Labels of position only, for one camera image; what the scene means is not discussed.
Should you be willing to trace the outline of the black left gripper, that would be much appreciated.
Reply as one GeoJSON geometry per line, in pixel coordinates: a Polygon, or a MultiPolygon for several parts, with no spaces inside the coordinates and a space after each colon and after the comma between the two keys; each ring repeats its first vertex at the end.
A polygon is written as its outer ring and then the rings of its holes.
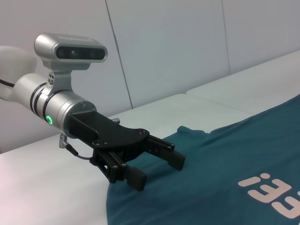
{"type": "Polygon", "coordinates": [[[145,152],[165,160],[181,171],[186,157],[175,150],[175,145],[150,135],[142,128],[127,128],[96,111],[75,113],[68,120],[69,133],[92,147],[90,163],[100,169],[110,183],[127,181],[127,184],[143,191],[147,175],[125,162],[145,152]]]}

